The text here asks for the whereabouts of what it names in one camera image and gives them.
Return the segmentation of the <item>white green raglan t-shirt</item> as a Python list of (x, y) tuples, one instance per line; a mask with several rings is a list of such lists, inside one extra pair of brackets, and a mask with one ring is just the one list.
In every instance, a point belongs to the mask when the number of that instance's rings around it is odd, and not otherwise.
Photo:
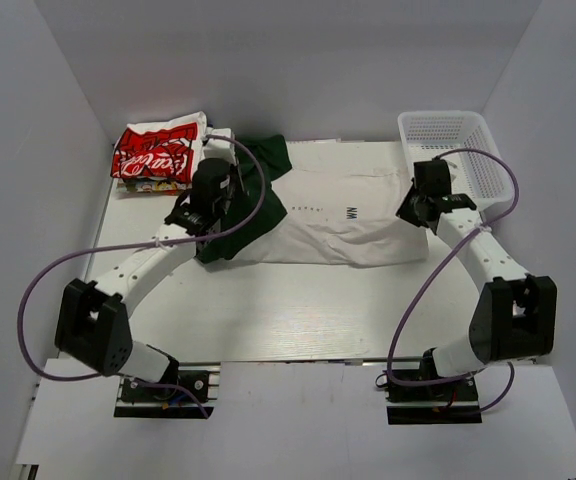
[(246, 188), (222, 221), (239, 223), (197, 255), (208, 265), (292, 263), (379, 267), (427, 258), (425, 232), (396, 213), (410, 185), (394, 142), (245, 139), (236, 154)]

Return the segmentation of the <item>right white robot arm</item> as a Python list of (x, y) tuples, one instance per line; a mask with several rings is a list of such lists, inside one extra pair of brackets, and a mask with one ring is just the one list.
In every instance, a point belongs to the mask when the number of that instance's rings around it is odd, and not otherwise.
[(491, 363), (540, 357), (552, 352), (558, 290), (549, 276), (535, 276), (504, 250), (483, 221), (473, 199), (455, 193), (447, 161), (436, 156), (413, 166), (412, 186), (397, 215), (430, 230), (459, 260), (479, 292), (468, 329), (460, 338), (427, 350), (416, 375), (397, 385), (440, 399), (457, 381)]

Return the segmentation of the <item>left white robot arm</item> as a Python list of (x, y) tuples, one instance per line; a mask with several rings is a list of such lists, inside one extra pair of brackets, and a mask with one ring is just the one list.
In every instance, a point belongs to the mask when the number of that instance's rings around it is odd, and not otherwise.
[(151, 246), (137, 249), (88, 283), (75, 279), (65, 287), (56, 347), (102, 376), (132, 377), (156, 398), (173, 396), (179, 387), (179, 362), (134, 340), (129, 319), (166, 276), (196, 257), (221, 231), (222, 219), (240, 191), (234, 164), (202, 160), (190, 191), (175, 201)]

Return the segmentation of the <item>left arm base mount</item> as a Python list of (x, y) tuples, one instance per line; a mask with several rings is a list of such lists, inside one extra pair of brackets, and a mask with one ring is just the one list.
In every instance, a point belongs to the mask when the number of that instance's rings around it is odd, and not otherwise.
[(221, 366), (182, 364), (177, 387), (147, 387), (143, 381), (122, 378), (114, 416), (130, 419), (208, 419), (216, 406)]

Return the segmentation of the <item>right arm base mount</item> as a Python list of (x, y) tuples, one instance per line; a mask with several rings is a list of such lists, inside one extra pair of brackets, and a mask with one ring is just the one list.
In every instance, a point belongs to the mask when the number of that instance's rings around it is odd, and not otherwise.
[(375, 386), (386, 394), (391, 426), (480, 424), (478, 391), (473, 379), (422, 387), (393, 383), (383, 371)]

